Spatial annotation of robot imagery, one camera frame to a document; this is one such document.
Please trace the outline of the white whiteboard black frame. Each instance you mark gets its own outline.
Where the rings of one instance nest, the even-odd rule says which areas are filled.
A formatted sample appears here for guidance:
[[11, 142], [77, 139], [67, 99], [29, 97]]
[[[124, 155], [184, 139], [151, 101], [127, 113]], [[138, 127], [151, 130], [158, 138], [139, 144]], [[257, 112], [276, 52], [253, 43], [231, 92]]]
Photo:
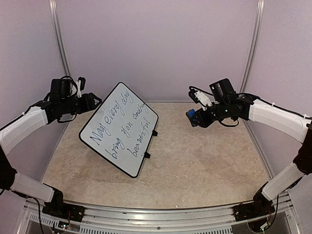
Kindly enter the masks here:
[[139, 174], [156, 136], [157, 113], [119, 82], [79, 133], [91, 150], [132, 178]]

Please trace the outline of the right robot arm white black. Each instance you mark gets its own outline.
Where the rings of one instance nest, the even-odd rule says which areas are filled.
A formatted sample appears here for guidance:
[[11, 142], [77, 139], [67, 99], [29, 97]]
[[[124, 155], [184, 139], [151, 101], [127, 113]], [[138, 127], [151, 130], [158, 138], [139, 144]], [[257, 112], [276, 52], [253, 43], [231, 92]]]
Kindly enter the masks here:
[[301, 143], [296, 157], [277, 176], [258, 190], [249, 206], [253, 216], [260, 216], [281, 192], [295, 186], [312, 172], [312, 118], [269, 103], [259, 96], [237, 93], [224, 78], [210, 85], [210, 92], [190, 86], [188, 95], [201, 108], [186, 112], [191, 125], [207, 128], [230, 118], [261, 123], [283, 132]]

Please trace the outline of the blue whiteboard eraser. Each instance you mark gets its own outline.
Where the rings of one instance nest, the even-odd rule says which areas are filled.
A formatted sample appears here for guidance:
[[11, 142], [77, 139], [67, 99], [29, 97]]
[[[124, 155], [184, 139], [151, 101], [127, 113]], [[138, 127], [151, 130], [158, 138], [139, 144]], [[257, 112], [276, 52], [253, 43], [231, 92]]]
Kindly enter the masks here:
[[189, 119], [190, 122], [193, 122], [193, 116], [195, 114], [195, 110], [191, 109], [189, 111], [186, 112], [186, 116]]

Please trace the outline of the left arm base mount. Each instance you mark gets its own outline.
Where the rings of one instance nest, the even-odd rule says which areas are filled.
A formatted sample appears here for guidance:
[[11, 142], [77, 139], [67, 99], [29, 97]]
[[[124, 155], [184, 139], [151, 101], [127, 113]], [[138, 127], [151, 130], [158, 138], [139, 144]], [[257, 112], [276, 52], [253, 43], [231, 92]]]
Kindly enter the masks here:
[[65, 203], [63, 200], [63, 193], [59, 190], [55, 190], [51, 202], [44, 202], [42, 212], [68, 221], [82, 222], [85, 207]]

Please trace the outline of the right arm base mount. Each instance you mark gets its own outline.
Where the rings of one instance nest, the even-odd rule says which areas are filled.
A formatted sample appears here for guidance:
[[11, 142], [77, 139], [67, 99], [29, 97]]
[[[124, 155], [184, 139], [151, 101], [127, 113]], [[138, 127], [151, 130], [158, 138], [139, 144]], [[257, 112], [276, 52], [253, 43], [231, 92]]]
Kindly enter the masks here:
[[261, 187], [253, 196], [252, 202], [240, 203], [233, 207], [234, 217], [236, 221], [253, 219], [275, 212], [272, 200], [267, 200], [262, 194]]

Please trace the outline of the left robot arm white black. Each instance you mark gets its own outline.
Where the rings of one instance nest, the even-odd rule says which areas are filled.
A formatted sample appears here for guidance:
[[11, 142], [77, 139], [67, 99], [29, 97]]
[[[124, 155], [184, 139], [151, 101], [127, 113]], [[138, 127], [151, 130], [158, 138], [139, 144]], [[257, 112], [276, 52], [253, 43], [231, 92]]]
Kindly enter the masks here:
[[53, 79], [50, 92], [44, 99], [31, 105], [0, 129], [0, 188], [41, 200], [59, 217], [68, 213], [62, 192], [18, 173], [11, 166], [7, 155], [36, 130], [54, 121], [62, 123], [64, 115], [76, 117], [95, 110], [102, 100], [93, 93], [83, 93], [85, 83], [83, 77], [78, 80], [70, 76]]

